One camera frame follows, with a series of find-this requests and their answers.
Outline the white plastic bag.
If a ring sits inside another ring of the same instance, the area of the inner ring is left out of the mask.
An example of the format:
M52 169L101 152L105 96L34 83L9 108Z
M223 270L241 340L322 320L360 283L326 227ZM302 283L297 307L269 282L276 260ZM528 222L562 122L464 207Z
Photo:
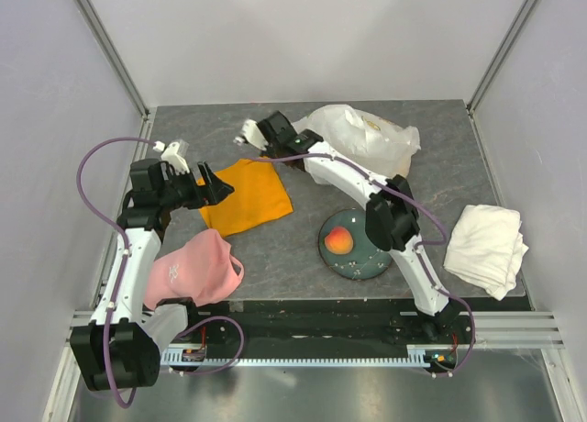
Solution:
M421 150L417 128L403 128L350 105L324 105L293 122L297 132L314 131L339 153L388 178L406 177Z

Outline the fake peach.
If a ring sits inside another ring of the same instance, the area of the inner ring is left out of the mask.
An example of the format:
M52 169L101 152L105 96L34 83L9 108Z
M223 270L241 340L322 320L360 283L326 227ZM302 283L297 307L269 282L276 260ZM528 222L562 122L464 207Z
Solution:
M354 239L346 228L337 226L325 236L324 245L332 254L346 255L352 252Z

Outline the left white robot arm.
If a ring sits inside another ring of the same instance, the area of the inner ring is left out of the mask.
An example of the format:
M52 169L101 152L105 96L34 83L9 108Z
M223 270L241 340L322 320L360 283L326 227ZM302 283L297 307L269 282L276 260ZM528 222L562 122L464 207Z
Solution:
M177 338L191 342L201 320L191 314L186 295L151 307L144 316L150 271L160 251L172 211L217 205L234 188L207 163L203 177L179 173L167 161L145 159L131 164L131 188L116 221L116 257L102 300L89 323L70 336L72 352L87 388L93 392L132 389L156 383L161 355Z

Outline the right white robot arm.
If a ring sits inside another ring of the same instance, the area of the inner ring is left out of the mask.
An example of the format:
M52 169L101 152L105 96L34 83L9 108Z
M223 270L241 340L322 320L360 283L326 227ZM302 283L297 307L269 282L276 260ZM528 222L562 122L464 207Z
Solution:
M336 151L315 132L296 132L287 117L275 112L259 122L247 122L241 135L267 161L284 162L309 173L316 183L330 184L350 196L365 211L365 234L391 255L412 292L422 336L434 343L453 331L458 315L455 301L439 280L426 254L418 218L437 219L418 204L408 181L386 178Z

